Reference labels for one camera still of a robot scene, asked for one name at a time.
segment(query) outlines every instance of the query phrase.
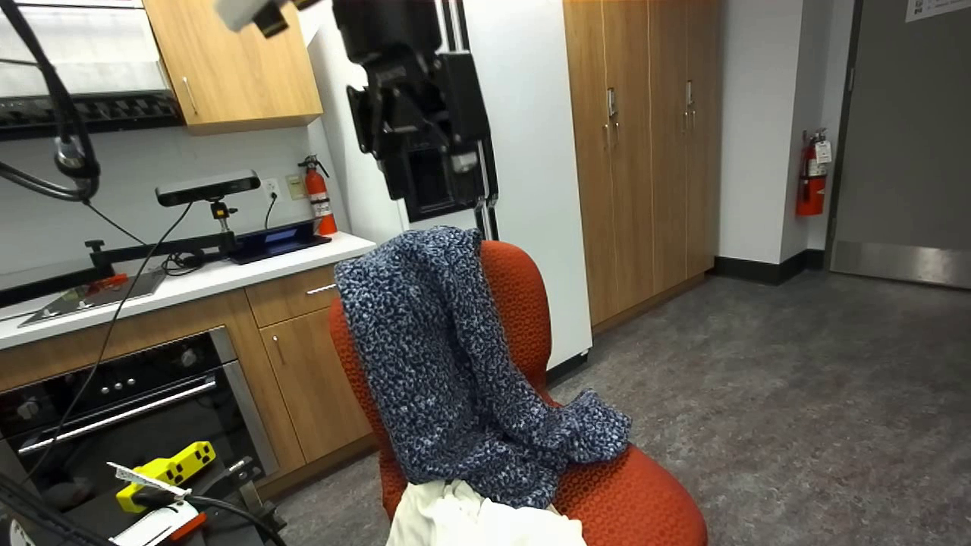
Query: oven handle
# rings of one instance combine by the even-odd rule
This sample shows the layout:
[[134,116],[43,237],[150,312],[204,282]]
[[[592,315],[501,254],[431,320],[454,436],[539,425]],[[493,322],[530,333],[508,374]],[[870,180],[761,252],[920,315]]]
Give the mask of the oven handle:
[[218,382],[214,382],[214,377],[209,377],[207,382],[201,382],[201,385],[193,385],[193,389],[184,389],[184,390],[177,390],[177,394],[150,402],[150,403],[144,403],[144,407],[134,407],[134,409],[124,409],[124,413],[116,413],[116,415],[106,415],[106,420],[97,420],[97,421],[87,421],[87,425],[81,425],[81,427],[61,431],[61,434],[56,434],[56,436],[35,440],[35,443],[23,443],[23,447],[19,448],[19,456],[30,456],[30,452],[49,448],[49,447],[65,443],[65,440],[87,436],[87,434],[93,434],[93,431],[101,431],[101,427],[112,427],[112,425],[117,425],[117,421],[126,421],[126,420],[154,413],[154,409],[161,409],[161,407],[181,403],[181,402],[187,402],[187,398],[196,398],[196,394],[207,394],[207,390],[214,390],[214,389],[218,389]]

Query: yellow tool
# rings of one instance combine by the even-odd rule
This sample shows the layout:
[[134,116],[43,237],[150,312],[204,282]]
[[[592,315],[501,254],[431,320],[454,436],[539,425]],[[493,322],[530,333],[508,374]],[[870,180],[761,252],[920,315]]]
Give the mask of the yellow tool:
[[[171,456],[171,457],[152,457],[144,467],[134,467],[144,476],[171,483],[171,486],[181,486],[192,476],[196,476],[204,467],[209,467],[214,461],[214,447],[209,440],[193,440],[187,443],[181,452]],[[140,516],[145,513],[145,506],[140,506],[134,501],[134,495],[144,492],[144,486],[124,486],[122,492],[116,492],[116,501],[124,513]]]

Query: blue knit sweater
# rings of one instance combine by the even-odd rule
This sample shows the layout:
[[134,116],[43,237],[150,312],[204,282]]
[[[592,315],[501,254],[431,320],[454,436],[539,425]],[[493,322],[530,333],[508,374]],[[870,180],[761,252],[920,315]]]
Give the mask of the blue knit sweater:
[[559,472],[611,461],[629,421],[592,394],[553,409],[509,359],[472,230],[409,230],[336,268],[368,389],[406,483],[465,478],[548,506]]

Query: white cloth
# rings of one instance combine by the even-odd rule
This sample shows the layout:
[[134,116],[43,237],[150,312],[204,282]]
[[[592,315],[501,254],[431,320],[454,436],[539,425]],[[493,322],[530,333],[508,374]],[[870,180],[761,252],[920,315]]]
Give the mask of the white cloth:
[[581,525],[554,509],[508,506],[467,483],[406,486],[384,546],[586,546]]

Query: oven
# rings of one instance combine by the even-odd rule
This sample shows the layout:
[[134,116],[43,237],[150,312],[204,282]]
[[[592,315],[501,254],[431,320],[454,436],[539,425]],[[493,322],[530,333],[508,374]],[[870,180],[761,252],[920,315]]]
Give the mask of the oven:
[[196,476],[240,467],[240,483],[276,471],[228,331],[167,344],[122,360],[0,394],[0,471],[49,506],[101,535],[134,521],[106,461],[140,467],[209,440]]

